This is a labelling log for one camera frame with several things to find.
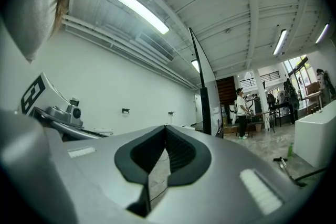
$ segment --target white shirt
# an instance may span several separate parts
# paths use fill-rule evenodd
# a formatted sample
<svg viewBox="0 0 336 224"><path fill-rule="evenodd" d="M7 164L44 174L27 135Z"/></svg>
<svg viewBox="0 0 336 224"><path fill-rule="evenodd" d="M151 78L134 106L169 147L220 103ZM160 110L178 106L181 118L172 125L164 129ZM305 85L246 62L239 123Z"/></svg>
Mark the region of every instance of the white shirt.
<svg viewBox="0 0 336 224"><path fill-rule="evenodd" d="M320 88L323 90L326 87L324 83L324 74L317 75L317 80L319 81Z"/></svg>
<svg viewBox="0 0 336 224"><path fill-rule="evenodd" d="M243 106L244 108L246 108L246 103L245 103L245 99L243 97L238 96L237 97L237 115L238 116L245 116L246 115L246 111L244 111L240 106Z"/></svg>

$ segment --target dark pants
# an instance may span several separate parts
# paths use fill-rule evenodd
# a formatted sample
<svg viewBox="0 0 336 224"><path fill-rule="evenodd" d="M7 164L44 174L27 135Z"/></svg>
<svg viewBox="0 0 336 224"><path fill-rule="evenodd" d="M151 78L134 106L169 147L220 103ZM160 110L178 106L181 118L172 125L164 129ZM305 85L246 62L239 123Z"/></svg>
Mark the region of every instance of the dark pants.
<svg viewBox="0 0 336 224"><path fill-rule="evenodd" d="M292 124L294 124L295 121L297 121L299 119L298 111L296 109L294 109L291 104L288 105L288 108L289 108L289 112L290 112L290 122Z"/></svg>
<svg viewBox="0 0 336 224"><path fill-rule="evenodd" d="M239 118L239 136L243 137L246 130L246 116L238 116Z"/></svg>

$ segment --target fluorescent ceiling light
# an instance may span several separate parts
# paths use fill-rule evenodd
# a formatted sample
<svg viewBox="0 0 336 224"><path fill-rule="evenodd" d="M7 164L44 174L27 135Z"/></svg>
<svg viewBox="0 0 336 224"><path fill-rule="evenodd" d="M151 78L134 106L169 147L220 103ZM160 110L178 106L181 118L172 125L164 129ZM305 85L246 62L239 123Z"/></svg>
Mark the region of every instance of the fluorescent ceiling light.
<svg viewBox="0 0 336 224"><path fill-rule="evenodd" d="M323 31L322 31L322 33L320 34L319 38L316 40L316 42L315 42L316 44L321 41L322 37L327 32L328 27L329 27L329 24L326 24L325 27L324 27L324 29L323 29Z"/></svg>
<svg viewBox="0 0 336 224"><path fill-rule="evenodd" d="M142 18L154 26L161 34L166 34L169 31L169 28L160 21L149 9L142 5L137 0L118 0L122 4L126 5L128 8L132 9L138 13Z"/></svg>
<svg viewBox="0 0 336 224"><path fill-rule="evenodd" d="M279 49L281 48L281 45L285 39L285 36L286 36L286 33L287 33L287 30L282 30L281 31L281 34L280 34L280 37L279 37L279 41L278 41L278 44L277 46L275 47L275 50L273 52L273 55L277 54L279 52Z"/></svg>
<svg viewBox="0 0 336 224"><path fill-rule="evenodd" d="M197 72L199 73L200 72L200 66L198 65L198 61L193 60L191 63L193 64L193 66L197 70Z"/></svg>

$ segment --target green bottle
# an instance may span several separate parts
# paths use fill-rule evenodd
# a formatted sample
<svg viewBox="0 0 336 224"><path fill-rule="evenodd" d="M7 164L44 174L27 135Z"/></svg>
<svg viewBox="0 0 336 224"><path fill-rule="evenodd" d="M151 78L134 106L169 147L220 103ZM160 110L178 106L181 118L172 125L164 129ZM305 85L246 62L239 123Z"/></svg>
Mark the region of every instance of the green bottle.
<svg viewBox="0 0 336 224"><path fill-rule="evenodd" d="M288 154L287 157L291 157L293 152L293 143L290 143L290 146L288 148Z"/></svg>

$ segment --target doorway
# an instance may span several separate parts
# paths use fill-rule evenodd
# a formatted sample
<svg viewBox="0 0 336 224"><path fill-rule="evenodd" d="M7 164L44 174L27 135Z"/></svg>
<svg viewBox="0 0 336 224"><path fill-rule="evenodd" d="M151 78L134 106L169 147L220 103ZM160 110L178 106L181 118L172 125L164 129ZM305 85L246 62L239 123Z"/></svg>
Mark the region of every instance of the doorway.
<svg viewBox="0 0 336 224"><path fill-rule="evenodd" d="M195 108L196 108L196 123L203 121L202 117L202 101L199 94L195 94Z"/></svg>

